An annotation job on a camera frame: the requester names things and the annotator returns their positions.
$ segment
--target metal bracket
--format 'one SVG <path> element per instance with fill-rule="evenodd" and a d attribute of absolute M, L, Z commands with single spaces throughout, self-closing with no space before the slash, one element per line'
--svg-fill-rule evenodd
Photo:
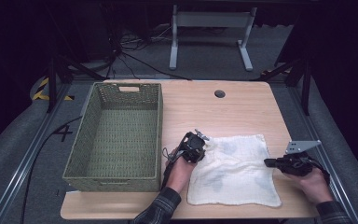
<path fill-rule="evenodd" d="M 320 140 L 317 141 L 290 141 L 286 148 L 286 154 L 294 154 L 300 153 L 303 151 L 307 151 L 313 147 L 317 147 L 322 142 Z"/>

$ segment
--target basket handle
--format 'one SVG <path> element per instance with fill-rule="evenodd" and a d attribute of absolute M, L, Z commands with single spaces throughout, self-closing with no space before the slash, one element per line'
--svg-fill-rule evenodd
<path fill-rule="evenodd" d="M 139 92 L 141 91 L 141 85 L 137 83 L 114 83 L 119 91 Z"/>

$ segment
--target person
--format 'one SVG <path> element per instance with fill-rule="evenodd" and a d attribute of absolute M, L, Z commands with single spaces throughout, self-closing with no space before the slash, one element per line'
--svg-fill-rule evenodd
<path fill-rule="evenodd" d="M 182 157 L 179 158 L 172 168 L 166 187 L 131 223 L 170 223 L 173 212 L 182 201 L 179 194 L 188 184 L 196 165 L 186 162 Z M 308 199 L 316 204 L 323 224 L 352 223 L 340 203 L 331 195 L 320 169 L 313 168 L 305 176 L 283 174 L 295 181 Z"/>

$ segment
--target plaid sleeve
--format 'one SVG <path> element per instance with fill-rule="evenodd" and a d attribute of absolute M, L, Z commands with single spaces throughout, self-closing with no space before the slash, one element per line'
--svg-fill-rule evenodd
<path fill-rule="evenodd" d="M 150 206 L 131 223 L 170 223 L 173 212 L 181 201 L 175 190 L 164 188 Z"/>
<path fill-rule="evenodd" d="M 326 202 L 316 205 L 323 224 L 351 224 L 351 219 L 339 202 Z"/>

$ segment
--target yellow tape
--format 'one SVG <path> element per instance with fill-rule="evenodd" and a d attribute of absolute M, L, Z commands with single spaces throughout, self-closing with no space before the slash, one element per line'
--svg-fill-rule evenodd
<path fill-rule="evenodd" d="M 49 100 L 50 97 L 47 95 L 42 95 L 43 90 L 45 89 L 46 85 L 48 84 L 48 77 L 42 80 L 39 87 L 37 88 L 36 93 L 34 94 L 33 100 Z M 65 96 L 64 100 L 75 100 L 75 96 Z"/>

